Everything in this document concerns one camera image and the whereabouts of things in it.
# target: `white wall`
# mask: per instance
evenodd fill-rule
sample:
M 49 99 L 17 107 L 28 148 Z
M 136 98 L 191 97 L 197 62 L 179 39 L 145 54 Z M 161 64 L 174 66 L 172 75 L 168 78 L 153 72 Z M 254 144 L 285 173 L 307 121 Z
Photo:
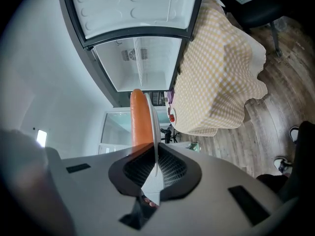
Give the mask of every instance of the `white wall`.
M 36 138 L 61 158 L 96 154 L 112 105 L 81 62 L 59 0 L 25 0 L 0 43 L 2 125 Z

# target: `purple object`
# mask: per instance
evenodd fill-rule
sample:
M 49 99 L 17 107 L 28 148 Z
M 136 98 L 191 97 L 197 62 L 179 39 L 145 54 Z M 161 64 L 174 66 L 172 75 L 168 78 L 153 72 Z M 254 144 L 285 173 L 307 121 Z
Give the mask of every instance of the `purple object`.
M 174 98 L 174 89 L 167 92 L 167 99 L 168 99 L 169 104 L 172 104 L 173 98 Z

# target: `table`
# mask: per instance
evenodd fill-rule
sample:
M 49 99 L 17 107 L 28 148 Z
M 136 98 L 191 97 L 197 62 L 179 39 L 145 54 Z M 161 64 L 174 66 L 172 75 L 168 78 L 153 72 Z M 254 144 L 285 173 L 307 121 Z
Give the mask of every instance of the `table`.
M 218 128 L 239 127 L 245 102 L 267 94 L 257 79 L 266 50 L 234 27 L 215 0 L 202 1 L 193 36 L 174 86 L 173 126 L 185 134 L 214 136 Z

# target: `wooden floor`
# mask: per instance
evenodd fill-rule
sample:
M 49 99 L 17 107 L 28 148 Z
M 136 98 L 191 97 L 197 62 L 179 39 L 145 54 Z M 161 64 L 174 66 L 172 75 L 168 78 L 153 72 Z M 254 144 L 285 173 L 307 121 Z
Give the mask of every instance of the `wooden floor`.
M 181 141 L 199 142 L 201 153 L 228 160 L 248 174 L 279 172 L 273 165 L 276 156 L 293 160 L 295 145 L 290 127 L 308 120 L 315 123 L 315 57 L 312 43 L 294 20 L 285 18 L 286 29 L 279 32 L 283 57 L 274 52 L 267 26 L 252 29 L 252 37 L 266 51 L 267 61 L 258 79 L 268 88 L 262 100 L 245 104 L 246 117 L 237 129 L 219 129 L 214 137 L 181 134 Z

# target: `black strip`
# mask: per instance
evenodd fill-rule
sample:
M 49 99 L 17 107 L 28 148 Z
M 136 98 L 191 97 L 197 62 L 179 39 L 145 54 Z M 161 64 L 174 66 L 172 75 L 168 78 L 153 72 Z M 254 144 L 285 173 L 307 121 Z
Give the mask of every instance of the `black strip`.
M 181 45 L 179 47 L 179 52 L 178 52 L 176 64 L 175 64 L 175 69 L 174 69 L 173 76 L 172 76 L 171 83 L 169 85 L 168 90 L 172 90 L 172 88 L 174 87 L 174 82 L 175 82 L 175 79 L 177 77 L 177 74 L 178 73 L 180 74 L 180 72 L 179 72 L 180 67 L 179 66 L 180 66 L 180 63 L 184 57 L 184 50 L 185 50 L 186 44 L 187 44 L 187 40 L 182 39 Z
M 82 171 L 88 168 L 90 168 L 90 165 L 88 165 L 87 163 L 84 163 L 84 164 L 79 164 L 75 166 L 70 166 L 70 167 L 67 167 L 66 169 L 69 173 L 74 173 L 74 172 Z
M 90 50 L 95 45 L 99 45 L 105 42 L 119 40 L 124 38 L 133 37 L 174 37 L 188 39 L 191 35 L 188 34 L 187 29 L 179 29 L 172 27 L 162 26 L 139 26 L 131 28 L 123 28 L 112 30 L 109 32 L 102 33 L 95 37 L 86 39 L 82 46 L 86 50 Z
M 64 0 L 64 2 L 65 2 L 65 6 L 67 7 L 67 11 L 69 13 L 69 17 L 72 22 L 75 33 L 77 34 L 78 39 L 80 40 L 80 43 L 83 46 L 86 41 L 86 38 L 82 30 L 81 24 L 79 22 L 79 18 L 75 10 L 73 0 Z
M 228 188 L 228 191 L 231 193 L 253 226 L 269 217 L 269 213 L 244 187 L 239 185 Z

